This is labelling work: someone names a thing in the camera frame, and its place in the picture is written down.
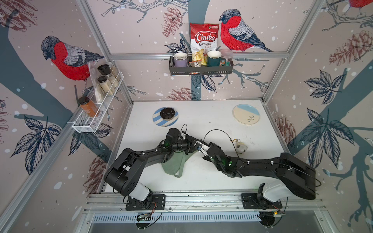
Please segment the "pink lidded jar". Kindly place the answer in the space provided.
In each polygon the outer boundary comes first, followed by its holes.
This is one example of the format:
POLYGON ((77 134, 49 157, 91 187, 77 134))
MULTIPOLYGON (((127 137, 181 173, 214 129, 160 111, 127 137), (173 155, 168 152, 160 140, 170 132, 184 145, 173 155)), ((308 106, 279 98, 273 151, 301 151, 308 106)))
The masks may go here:
POLYGON ((220 57, 220 66, 223 67, 223 66, 231 66, 233 61, 233 51, 230 50, 230 49, 222 49, 220 50, 220 53, 221 53, 221 57, 220 57))

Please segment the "dark ceramic bowl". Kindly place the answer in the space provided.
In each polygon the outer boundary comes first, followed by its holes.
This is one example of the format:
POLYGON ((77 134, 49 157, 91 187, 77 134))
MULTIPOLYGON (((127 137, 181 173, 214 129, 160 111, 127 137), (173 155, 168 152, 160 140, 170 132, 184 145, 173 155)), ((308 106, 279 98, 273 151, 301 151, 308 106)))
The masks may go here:
POLYGON ((163 120, 170 121, 175 117, 176 111, 171 107, 166 107, 160 111, 163 120))

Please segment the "orange carabiner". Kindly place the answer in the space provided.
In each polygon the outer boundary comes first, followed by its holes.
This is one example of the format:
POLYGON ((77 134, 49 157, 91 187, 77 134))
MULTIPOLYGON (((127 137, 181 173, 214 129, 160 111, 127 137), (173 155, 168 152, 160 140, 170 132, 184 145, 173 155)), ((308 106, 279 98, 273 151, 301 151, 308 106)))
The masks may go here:
POLYGON ((234 139, 230 139, 230 141, 231 141, 231 142, 234 142, 234 143, 240 143, 241 140, 240 140, 240 139, 236 139, 236 138, 234 138, 234 139))

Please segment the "purple mug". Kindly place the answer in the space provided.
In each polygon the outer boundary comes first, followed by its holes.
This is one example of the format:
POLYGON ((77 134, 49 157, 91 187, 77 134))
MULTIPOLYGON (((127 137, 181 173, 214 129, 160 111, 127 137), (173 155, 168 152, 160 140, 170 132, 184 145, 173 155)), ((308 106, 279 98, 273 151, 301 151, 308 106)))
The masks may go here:
POLYGON ((188 55, 184 52, 177 52, 173 55, 174 65, 177 68, 185 68, 188 66, 188 55))

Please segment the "black lid spice jar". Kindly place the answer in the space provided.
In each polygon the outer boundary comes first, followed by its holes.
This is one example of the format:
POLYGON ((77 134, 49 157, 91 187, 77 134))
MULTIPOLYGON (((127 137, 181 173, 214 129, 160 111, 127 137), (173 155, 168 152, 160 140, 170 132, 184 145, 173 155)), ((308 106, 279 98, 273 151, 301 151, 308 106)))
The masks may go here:
POLYGON ((98 71, 101 75, 105 76, 107 80, 112 84, 113 87, 119 86, 117 78, 111 72, 110 66, 108 64, 100 65, 98 71))
POLYGON ((108 95, 115 94, 115 88, 113 84, 105 77, 100 76, 98 79, 99 85, 101 86, 102 90, 108 95))

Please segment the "dark green mug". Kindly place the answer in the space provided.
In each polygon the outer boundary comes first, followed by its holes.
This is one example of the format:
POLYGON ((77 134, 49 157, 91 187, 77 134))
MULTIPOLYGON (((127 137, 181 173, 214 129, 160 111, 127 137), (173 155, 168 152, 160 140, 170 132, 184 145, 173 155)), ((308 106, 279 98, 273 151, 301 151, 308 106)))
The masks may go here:
POLYGON ((225 65, 225 60, 221 57, 222 54, 218 50, 211 50, 207 53, 208 67, 222 67, 225 65))

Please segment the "cream and blue plate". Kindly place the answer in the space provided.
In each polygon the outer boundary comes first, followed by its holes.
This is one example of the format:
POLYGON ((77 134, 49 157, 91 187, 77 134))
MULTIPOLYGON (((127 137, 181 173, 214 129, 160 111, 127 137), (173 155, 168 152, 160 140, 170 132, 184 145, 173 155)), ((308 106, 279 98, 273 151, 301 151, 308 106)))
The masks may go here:
POLYGON ((253 125, 259 122, 259 111, 249 104, 239 104, 232 110, 233 117, 236 121, 244 125, 253 125))

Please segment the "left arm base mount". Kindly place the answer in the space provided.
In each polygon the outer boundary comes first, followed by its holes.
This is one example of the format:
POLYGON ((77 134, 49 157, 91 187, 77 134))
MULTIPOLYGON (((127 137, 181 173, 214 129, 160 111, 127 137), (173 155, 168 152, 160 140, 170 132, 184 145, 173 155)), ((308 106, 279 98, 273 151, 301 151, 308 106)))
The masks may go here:
POLYGON ((129 197, 126 203, 126 211, 137 211, 137 210, 164 210, 165 209, 166 195, 164 194, 150 194, 144 201, 137 200, 133 197, 129 197))

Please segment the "black wall shelf basket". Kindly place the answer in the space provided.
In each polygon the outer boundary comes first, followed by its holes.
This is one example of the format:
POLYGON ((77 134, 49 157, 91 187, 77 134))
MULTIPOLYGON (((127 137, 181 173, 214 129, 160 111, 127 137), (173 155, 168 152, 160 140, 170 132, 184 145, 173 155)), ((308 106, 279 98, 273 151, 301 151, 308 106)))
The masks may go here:
POLYGON ((231 74, 233 72, 234 63, 231 62, 230 66, 222 66, 222 67, 208 67, 208 66, 200 66, 194 67, 191 65, 191 55, 187 58, 187 66, 186 67, 176 67, 175 66, 175 58, 170 56, 169 59, 169 70, 171 75, 226 75, 231 74))

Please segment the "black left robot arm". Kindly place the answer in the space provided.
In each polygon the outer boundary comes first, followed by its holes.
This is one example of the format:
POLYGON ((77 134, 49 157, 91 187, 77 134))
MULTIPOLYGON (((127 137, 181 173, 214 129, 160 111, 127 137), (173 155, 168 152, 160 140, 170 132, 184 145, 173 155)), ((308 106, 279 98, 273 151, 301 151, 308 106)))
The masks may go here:
POLYGON ((168 162, 177 153, 193 154, 202 146, 202 140, 176 129, 169 129, 166 138, 151 150, 135 151, 126 148, 104 175, 104 181, 115 191, 140 202, 149 202, 152 191, 139 182, 144 169, 168 162))

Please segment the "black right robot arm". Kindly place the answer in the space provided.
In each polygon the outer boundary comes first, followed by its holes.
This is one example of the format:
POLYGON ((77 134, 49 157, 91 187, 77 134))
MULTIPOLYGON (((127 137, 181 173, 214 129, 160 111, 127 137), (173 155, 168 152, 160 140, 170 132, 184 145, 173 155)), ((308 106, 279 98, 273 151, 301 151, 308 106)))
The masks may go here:
POLYGON ((316 172, 300 159, 282 152, 271 159, 242 159, 227 156, 220 146, 210 143, 204 160, 230 178, 246 176, 270 177, 280 180, 295 196, 314 200, 316 198, 316 172))

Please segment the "Chuba cassava chips bag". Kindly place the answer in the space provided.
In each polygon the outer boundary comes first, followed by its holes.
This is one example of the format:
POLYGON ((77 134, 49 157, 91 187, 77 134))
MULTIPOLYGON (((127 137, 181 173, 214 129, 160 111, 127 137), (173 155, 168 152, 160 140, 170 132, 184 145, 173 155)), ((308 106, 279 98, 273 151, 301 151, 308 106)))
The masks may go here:
POLYGON ((196 24, 190 23, 190 49, 192 61, 204 62, 205 55, 217 48, 219 24, 196 24))

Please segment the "clear plastic packet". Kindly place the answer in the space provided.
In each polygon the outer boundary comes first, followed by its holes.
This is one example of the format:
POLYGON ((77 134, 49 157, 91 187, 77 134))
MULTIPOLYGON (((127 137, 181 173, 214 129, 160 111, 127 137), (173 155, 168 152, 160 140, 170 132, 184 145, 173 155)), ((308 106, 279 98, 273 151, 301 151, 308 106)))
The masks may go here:
POLYGON ((92 84, 95 90, 95 99, 96 103, 102 103, 105 99, 105 92, 102 90, 99 82, 98 82, 98 70, 96 69, 96 66, 93 61, 88 62, 88 68, 90 73, 90 78, 92 80, 92 84))

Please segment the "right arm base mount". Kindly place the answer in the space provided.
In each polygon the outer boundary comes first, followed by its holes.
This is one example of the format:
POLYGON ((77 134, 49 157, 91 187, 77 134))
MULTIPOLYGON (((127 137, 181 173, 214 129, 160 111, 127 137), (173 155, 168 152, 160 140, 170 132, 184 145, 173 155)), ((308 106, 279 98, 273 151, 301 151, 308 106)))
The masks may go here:
POLYGON ((257 193, 242 193, 241 201, 244 209, 276 209, 280 210, 283 208, 281 201, 270 202, 263 196, 263 189, 265 183, 259 186, 257 193))

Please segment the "green corduroy bag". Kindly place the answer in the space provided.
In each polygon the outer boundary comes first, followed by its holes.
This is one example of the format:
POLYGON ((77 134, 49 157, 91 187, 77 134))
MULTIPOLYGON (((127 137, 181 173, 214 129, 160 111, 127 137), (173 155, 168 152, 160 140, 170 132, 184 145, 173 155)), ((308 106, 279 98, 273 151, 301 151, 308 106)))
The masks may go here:
POLYGON ((162 163, 163 171, 176 178, 181 178, 185 162, 197 151, 186 153, 185 151, 175 151, 173 156, 165 163, 162 163))

